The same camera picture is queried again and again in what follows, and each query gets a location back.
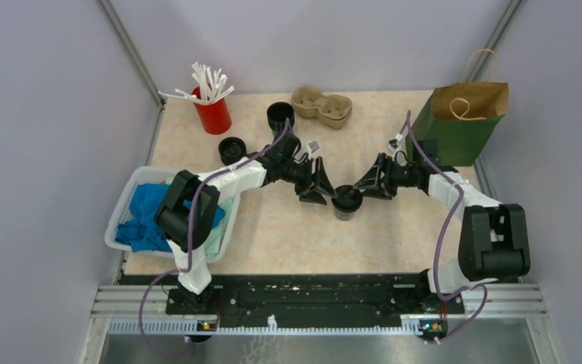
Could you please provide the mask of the black printed coffee cup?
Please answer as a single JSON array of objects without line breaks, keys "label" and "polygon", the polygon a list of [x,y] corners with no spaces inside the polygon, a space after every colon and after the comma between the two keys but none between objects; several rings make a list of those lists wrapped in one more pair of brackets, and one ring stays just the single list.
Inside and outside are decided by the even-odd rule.
[{"label": "black printed coffee cup", "polygon": [[358,209],[341,209],[338,206],[333,207],[333,213],[341,221],[349,221],[354,218]]}]

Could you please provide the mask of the black cup lid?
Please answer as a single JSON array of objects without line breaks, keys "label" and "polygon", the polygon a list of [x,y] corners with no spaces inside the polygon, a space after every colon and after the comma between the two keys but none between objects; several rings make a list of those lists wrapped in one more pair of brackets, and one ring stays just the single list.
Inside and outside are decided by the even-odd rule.
[{"label": "black cup lid", "polygon": [[363,195],[352,185],[344,184],[335,189],[336,196],[331,199],[332,205],[341,212],[357,212],[362,203]]}]

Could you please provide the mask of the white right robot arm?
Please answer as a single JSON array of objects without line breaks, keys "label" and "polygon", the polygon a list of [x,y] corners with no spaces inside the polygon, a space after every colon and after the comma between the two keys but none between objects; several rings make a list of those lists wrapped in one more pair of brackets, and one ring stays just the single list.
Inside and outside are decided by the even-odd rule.
[{"label": "white right robot arm", "polygon": [[[479,284],[525,276],[531,258],[527,219],[519,204],[504,204],[480,192],[452,166],[443,165],[435,140],[412,144],[412,160],[399,164],[386,153],[354,185],[362,196],[392,199],[400,187],[418,188],[439,200],[449,214],[436,242],[427,284],[414,292],[415,305],[435,312],[463,290]],[[456,258],[442,263],[440,250],[452,218],[461,222]]]}]

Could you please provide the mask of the green brown paper bag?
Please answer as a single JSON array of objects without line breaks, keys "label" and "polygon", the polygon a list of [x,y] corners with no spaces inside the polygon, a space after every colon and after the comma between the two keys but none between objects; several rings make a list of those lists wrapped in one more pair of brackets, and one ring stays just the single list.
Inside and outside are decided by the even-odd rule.
[{"label": "green brown paper bag", "polygon": [[418,141],[434,140],[443,165],[471,167],[509,107],[509,84],[491,80],[498,64],[492,49],[475,51],[493,56],[485,80],[465,81],[436,88],[418,116],[410,122]]}]

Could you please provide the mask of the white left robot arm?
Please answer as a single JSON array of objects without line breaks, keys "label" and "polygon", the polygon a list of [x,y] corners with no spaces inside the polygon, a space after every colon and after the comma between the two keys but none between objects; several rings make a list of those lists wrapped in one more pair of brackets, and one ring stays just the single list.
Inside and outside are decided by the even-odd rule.
[{"label": "white left robot arm", "polygon": [[208,311],[213,301],[206,288],[211,274],[205,246],[219,205],[242,192],[279,180],[293,184],[302,202],[324,205],[336,191],[321,157],[300,156],[301,141],[281,132],[272,144],[249,158],[207,173],[178,172],[155,213],[155,223],[174,255],[178,281],[186,289],[184,304],[194,313]]}]

